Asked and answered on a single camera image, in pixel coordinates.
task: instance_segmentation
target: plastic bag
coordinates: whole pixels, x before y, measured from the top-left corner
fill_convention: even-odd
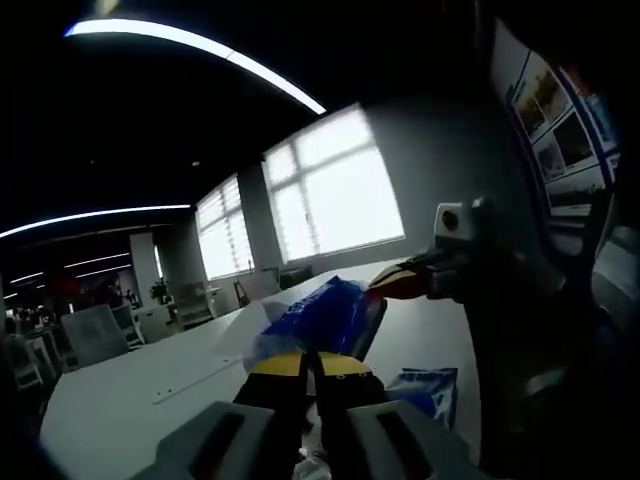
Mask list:
[[[292,351],[350,355],[367,328],[371,300],[356,283],[331,278],[316,291],[290,305],[267,327],[245,357],[251,370],[272,356]]]
[[[389,400],[406,400],[451,430],[458,402],[457,378],[457,368],[403,368],[386,392]]]

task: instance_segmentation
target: chair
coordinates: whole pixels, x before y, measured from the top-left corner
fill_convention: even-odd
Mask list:
[[[129,351],[127,339],[107,305],[63,315],[61,320],[81,368]]]
[[[153,310],[137,316],[142,336],[147,343],[155,343],[175,335],[177,329],[166,306],[158,306]]]
[[[19,335],[7,335],[2,339],[2,350],[13,373],[18,390],[42,385],[42,375],[27,341]]]
[[[243,275],[238,280],[250,302],[262,300],[280,291],[277,269],[260,270]]]
[[[73,351],[69,337],[61,325],[54,325],[51,329],[53,342],[57,350],[58,363],[64,373],[76,370],[78,368],[78,357]]]
[[[136,328],[136,324],[133,321],[133,315],[131,314],[131,307],[129,305],[122,305],[121,307],[114,308],[111,310],[111,313],[113,313],[116,323],[120,327],[120,330],[122,330],[124,338],[127,339],[127,344],[130,347],[143,343]]]
[[[180,324],[184,328],[199,325],[213,318],[209,306],[209,296],[202,282],[180,287],[174,295]]]

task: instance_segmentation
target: window blind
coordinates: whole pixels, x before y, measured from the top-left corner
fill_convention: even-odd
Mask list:
[[[302,131],[265,157],[285,261],[404,236],[384,160],[359,108]]]
[[[207,278],[231,275],[253,266],[237,176],[198,203],[196,222]]]

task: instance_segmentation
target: potted plant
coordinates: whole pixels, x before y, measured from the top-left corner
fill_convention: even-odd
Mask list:
[[[151,298],[157,300],[160,305],[166,305],[171,301],[171,295],[169,295],[167,283],[163,278],[151,286],[149,293],[151,294]]]

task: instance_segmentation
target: wall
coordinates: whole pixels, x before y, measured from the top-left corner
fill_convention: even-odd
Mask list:
[[[153,253],[153,236],[151,233],[139,233],[131,235],[129,241],[140,301],[144,307],[157,305],[149,291],[151,286],[160,279]]]
[[[2,291],[2,274],[0,274],[0,315],[2,324],[0,325],[0,335],[4,333],[4,319],[6,318],[7,306],[4,303],[4,292]]]
[[[165,279],[174,288],[206,281],[195,216],[154,233]]]
[[[122,294],[126,295],[128,290],[131,290],[138,298],[140,298],[140,289],[138,288],[138,282],[136,281],[136,274],[132,268],[128,268],[118,273],[120,277],[120,289]]]
[[[452,103],[413,97],[366,110],[387,166],[405,239],[291,262],[314,274],[408,256],[433,240],[441,202],[491,196],[502,213],[505,243],[537,252],[536,235],[502,113],[491,103]],[[242,204],[258,266],[281,262],[260,166],[241,173]]]

